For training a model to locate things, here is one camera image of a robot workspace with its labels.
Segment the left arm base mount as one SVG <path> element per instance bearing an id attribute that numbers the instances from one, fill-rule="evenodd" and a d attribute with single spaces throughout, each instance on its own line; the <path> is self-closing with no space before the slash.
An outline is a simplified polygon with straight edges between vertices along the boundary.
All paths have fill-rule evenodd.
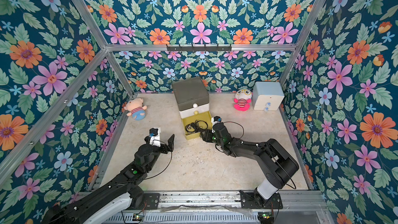
<path id="1" fill-rule="evenodd" d="M 126 210 L 153 210 L 159 206 L 159 193 L 143 191 L 140 186 L 134 186 L 127 193 L 129 194 L 131 203 Z"/>

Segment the black wired earphones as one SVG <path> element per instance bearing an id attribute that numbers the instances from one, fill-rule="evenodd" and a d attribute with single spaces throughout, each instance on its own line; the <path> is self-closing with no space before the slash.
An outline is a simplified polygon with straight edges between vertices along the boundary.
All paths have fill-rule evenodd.
<path id="1" fill-rule="evenodd" d="M 185 126 L 185 131 L 188 134 L 192 134 L 193 133 L 193 129 L 191 128 L 191 123 Z"/>
<path id="2" fill-rule="evenodd" d="M 208 123 L 207 123 L 206 121 L 204 121 L 204 120 L 197 120 L 197 121 L 195 122 L 195 124 L 196 124 L 197 129 L 198 129 L 199 131 L 207 130 L 207 129 L 208 129 Z"/>
<path id="3" fill-rule="evenodd" d="M 200 121 L 195 121 L 191 123 L 191 128 L 193 129 L 193 133 L 201 132 L 202 128 L 199 124 Z"/>

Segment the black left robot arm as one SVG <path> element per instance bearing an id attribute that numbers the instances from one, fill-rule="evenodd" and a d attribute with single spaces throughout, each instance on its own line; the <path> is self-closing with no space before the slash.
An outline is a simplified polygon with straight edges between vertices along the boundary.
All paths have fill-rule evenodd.
<path id="1" fill-rule="evenodd" d="M 175 135 L 160 146 L 146 143 L 134 154 L 134 160 L 111 181 L 82 199 L 61 207 L 50 208 L 43 224 L 101 224 L 129 207 L 143 205 L 144 191 L 139 184 L 147 179 L 159 156 L 174 150 Z"/>

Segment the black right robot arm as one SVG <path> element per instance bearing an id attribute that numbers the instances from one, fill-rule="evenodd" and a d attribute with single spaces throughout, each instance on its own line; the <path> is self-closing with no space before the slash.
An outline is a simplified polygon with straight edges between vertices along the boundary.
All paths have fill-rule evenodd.
<path id="1" fill-rule="evenodd" d="M 200 132 L 206 143 L 214 143 L 221 151 L 231 157 L 244 157 L 258 163 L 265 179 L 254 190 L 255 200 L 269 200 L 292 179 L 299 170 L 297 161 L 275 139 L 254 143 L 234 138 L 223 122 L 213 125 L 212 129 Z"/>

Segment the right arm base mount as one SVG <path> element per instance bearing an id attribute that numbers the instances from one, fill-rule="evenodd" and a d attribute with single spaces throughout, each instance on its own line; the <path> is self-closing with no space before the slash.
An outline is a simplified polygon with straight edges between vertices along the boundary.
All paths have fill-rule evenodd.
<path id="1" fill-rule="evenodd" d="M 274 193 L 269 199 L 263 198 L 257 190 L 245 192 L 240 190 L 241 208 L 249 209 L 282 209 L 283 203 L 278 192 Z"/>

